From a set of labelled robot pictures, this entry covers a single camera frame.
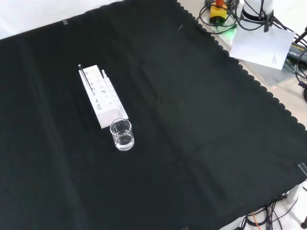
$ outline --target water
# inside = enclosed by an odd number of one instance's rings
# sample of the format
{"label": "water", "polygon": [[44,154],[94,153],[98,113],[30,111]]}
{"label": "water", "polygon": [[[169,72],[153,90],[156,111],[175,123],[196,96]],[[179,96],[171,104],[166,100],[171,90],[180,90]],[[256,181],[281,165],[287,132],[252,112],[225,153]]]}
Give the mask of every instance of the water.
{"label": "water", "polygon": [[[120,135],[121,133],[125,133],[125,130],[123,130],[122,132],[116,133],[116,135]],[[134,138],[133,138],[132,133],[124,135],[122,137],[114,136],[114,142],[115,142],[116,148],[118,148],[121,151],[127,151],[132,148],[134,144]]]}

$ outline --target black cloth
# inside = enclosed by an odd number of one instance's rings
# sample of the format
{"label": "black cloth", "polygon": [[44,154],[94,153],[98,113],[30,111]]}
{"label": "black cloth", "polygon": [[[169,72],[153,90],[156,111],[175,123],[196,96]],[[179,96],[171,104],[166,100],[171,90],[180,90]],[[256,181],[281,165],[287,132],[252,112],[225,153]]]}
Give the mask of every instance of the black cloth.
{"label": "black cloth", "polygon": [[[1,229],[217,230],[304,180],[304,127],[175,1],[68,23],[0,42]],[[78,64],[110,77],[128,152],[100,129]]]}

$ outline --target metal stand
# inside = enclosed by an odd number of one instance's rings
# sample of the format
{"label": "metal stand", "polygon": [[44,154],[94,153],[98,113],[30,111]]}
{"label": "metal stand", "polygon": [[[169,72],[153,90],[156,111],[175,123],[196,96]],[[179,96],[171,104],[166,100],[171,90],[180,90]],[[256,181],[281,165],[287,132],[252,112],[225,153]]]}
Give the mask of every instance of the metal stand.
{"label": "metal stand", "polygon": [[301,223],[301,227],[302,227],[303,229],[307,229],[307,217],[306,217],[304,223]]}

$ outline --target yellow device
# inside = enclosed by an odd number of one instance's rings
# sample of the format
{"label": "yellow device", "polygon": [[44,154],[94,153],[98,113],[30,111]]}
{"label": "yellow device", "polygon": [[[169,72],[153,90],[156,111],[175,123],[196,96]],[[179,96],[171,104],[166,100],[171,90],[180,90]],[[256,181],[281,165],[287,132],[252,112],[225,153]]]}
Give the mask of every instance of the yellow device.
{"label": "yellow device", "polygon": [[[224,1],[216,1],[216,5],[227,9],[227,6]],[[227,10],[216,6],[211,6],[210,23],[214,25],[221,25],[226,21],[226,18]]]}

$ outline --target orange cable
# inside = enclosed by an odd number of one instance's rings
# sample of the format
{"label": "orange cable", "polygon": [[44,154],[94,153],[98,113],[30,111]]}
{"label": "orange cable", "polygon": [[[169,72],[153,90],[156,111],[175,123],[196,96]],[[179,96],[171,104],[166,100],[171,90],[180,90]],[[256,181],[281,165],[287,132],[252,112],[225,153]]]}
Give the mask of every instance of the orange cable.
{"label": "orange cable", "polygon": [[254,215],[254,212],[251,212],[251,214],[253,215],[253,218],[254,218],[254,221],[255,221],[255,224],[257,225],[257,227],[259,228],[259,230],[261,230],[261,228],[259,227],[257,221],[256,221],[256,218],[255,218],[255,215]]}

